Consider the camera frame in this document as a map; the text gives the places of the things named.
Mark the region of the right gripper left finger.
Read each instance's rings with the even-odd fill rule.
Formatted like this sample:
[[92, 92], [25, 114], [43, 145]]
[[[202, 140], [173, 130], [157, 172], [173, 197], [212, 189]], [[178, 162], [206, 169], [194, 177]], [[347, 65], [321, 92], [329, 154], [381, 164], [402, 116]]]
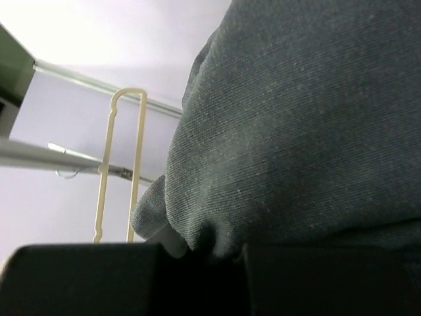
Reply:
[[160, 246], [24, 246], [1, 274], [1, 314], [242, 315], [243, 271]]

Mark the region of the cream plastic hanger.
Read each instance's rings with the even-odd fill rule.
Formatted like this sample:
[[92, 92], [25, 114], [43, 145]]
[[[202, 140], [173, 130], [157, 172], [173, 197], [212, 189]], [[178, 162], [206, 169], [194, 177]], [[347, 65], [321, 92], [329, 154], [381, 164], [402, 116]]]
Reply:
[[118, 100], [126, 94], [136, 94], [140, 96], [139, 101], [139, 113], [137, 118], [137, 136], [136, 136], [136, 148], [134, 156], [134, 166], [132, 171], [131, 179], [131, 192], [130, 192], [130, 208], [128, 211], [128, 224], [126, 232], [126, 241], [127, 243], [134, 241], [134, 231], [130, 224], [130, 217], [132, 210], [136, 206], [138, 188], [139, 188], [139, 178], [141, 175], [141, 156], [142, 156], [142, 145], [143, 145], [143, 133], [145, 128], [145, 116], [147, 108], [147, 92], [141, 88], [122, 88], [118, 90], [111, 98], [110, 104], [110, 113], [107, 123], [107, 132], [105, 140], [105, 148], [103, 153], [103, 162], [98, 168], [98, 173], [100, 176], [99, 179], [99, 193], [97, 198], [97, 209], [95, 214], [95, 225], [94, 225], [94, 237], [93, 243], [99, 243], [103, 236], [103, 215], [105, 210], [105, 198], [107, 191], [108, 176], [111, 172], [111, 147], [112, 147], [112, 137], [114, 133], [114, 123], [115, 118], [118, 113]]

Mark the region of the grey button shirt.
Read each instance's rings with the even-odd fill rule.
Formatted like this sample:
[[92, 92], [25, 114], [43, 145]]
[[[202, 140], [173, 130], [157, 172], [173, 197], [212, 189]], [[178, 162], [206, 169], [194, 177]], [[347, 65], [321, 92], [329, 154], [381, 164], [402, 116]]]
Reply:
[[139, 237], [216, 259], [420, 242], [419, 1], [232, 1], [182, 107]]

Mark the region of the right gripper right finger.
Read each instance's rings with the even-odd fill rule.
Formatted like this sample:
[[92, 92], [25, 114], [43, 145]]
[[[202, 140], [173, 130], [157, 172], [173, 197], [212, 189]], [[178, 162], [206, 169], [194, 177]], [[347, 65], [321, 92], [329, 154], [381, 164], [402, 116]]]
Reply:
[[242, 315], [419, 315], [397, 254], [376, 248], [247, 244]]

